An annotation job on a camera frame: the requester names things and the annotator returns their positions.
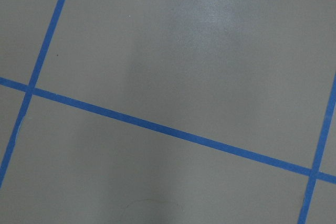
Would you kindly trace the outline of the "blue tape strip lengthwise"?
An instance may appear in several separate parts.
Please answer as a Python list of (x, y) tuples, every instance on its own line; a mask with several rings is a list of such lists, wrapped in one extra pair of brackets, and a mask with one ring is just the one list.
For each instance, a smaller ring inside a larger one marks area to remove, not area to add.
[(53, 11), (53, 15), (51, 17), (51, 20), (49, 22), (46, 34), (44, 36), (44, 40), (43, 43), (41, 45), (37, 60), (35, 62), (33, 71), (31, 73), (30, 79), (29, 79), (29, 83), (27, 85), (23, 85), (20, 84), (18, 82), (9, 80), (9, 79), (4, 79), (1, 78), (1, 84), (9, 87), (9, 88), (13, 88), (19, 91), (24, 91), (24, 97), (22, 100), (22, 104), (20, 106), (20, 109), (18, 111), (18, 115), (12, 130), (12, 133), (10, 135), (10, 138), (8, 140), (7, 146), (6, 146), (6, 150), (4, 153), (4, 156), (2, 158), (2, 162), (1, 162), (1, 183), (3, 183), (4, 178), (6, 176), (6, 172), (9, 166), (9, 163), (11, 161), (11, 157), (16, 145), (16, 140), (20, 131), (20, 127), (24, 121), (24, 118), (26, 116), (26, 113), (28, 111), (32, 96), (33, 96), (33, 92), (35, 90), (38, 78), (40, 76), (40, 72), (41, 69), (43, 67), (45, 58), (46, 58), (46, 54), (49, 50), (49, 46), (50, 43), (52, 41), (55, 29), (57, 27), (62, 9), (64, 7), (66, 0), (57, 0), (56, 6), (54, 8)]

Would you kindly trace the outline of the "blue tape strip far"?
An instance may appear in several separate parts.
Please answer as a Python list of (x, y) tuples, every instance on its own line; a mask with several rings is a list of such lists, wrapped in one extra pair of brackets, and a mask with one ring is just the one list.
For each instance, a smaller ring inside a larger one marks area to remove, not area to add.
[(314, 154), (311, 172), (309, 174), (306, 189), (304, 192), (304, 199), (303, 199), (302, 207), (301, 207), (300, 214), (299, 214), (298, 221), (297, 221), (298, 224), (304, 224), (306, 223), (306, 220), (307, 220), (311, 200), (312, 200), (313, 193), (314, 193), (314, 188), (316, 185), (318, 173), (319, 173), (322, 158), (323, 158), (323, 153), (325, 150), (325, 145), (326, 145), (328, 135), (329, 135), (330, 125), (331, 125), (332, 117), (334, 113), (334, 107), (335, 107), (335, 74), (333, 77), (332, 87), (331, 87), (326, 111), (325, 111), (324, 118), (323, 118), (319, 140), (318, 140), (316, 151)]

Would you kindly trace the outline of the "blue tape strip crosswise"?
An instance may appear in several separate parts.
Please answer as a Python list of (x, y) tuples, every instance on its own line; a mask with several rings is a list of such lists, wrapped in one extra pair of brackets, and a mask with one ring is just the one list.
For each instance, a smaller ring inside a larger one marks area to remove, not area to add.
[(214, 140), (211, 140), (205, 137), (201, 137), (195, 134), (191, 134), (191, 133), (177, 130), (171, 127), (167, 127), (161, 124), (157, 124), (154, 122), (136, 118), (130, 115), (120, 113), (120, 112), (105, 109), (100, 106), (96, 106), (90, 103), (85, 103), (85, 102), (82, 102), (82, 101), (79, 101), (73, 98), (55, 94), (55, 93), (42, 90), (39, 88), (34, 89), (33, 95), (50, 100), (50, 101), (55, 101), (61, 104), (65, 104), (73, 108), (78, 108), (78, 109), (81, 109), (87, 112), (91, 112), (91, 113), (105, 116), (111, 119), (115, 119), (117, 121), (129, 123), (135, 126), (143, 127), (148, 130), (152, 130), (152, 131), (159, 132), (165, 135), (169, 135), (169, 136), (176, 137), (182, 140), (186, 140), (192, 143), (200, 144), (200, 145), (203, 145), (209, 148), (213, 148), (213, 149), (220, 150), (226, 153), (230, 153), (230, 154), (233, 154), (239, 157), (247, 158), (247, 159), (257, 161), (263, 164), (278, 167), (278, 168), (281, 168), (281, 169), (284, 169), (290, 172), (294, 172), (297, 174), (309, 176), (311, 173), (311, 169), (307, 167), (303, 167), (297, 164), (282, 161), (282, 160), (279, 160), (273, 157), (269, 157), (266, 155), (248, 151), (248, 150), (245, 150), (239, 147), (235, 147), (235, 146), (228, 145), (222, 142), (214, 141)]

